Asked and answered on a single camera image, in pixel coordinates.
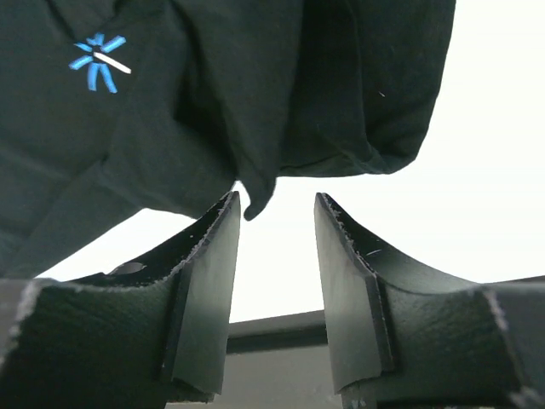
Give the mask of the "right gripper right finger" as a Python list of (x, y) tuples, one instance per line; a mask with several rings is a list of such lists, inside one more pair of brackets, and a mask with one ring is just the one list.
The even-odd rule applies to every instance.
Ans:
[(325, 193), (314, 225), (344, 407), (543, 407), (543, 277), (479, 284), (431, 268)]

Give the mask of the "black t shirt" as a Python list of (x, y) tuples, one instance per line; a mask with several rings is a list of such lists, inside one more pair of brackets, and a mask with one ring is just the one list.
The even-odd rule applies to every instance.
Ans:
[(4, 1), (1, 275), (31, 279), (149, 208), (417, 156), (452, 1)]

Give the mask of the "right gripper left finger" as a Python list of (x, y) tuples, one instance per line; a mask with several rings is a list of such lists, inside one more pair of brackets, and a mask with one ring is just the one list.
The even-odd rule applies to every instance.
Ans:
[(126, 274), (1, 282), (4, 408), (162, 408), (222, 391), (241, 205), (226, 194)]

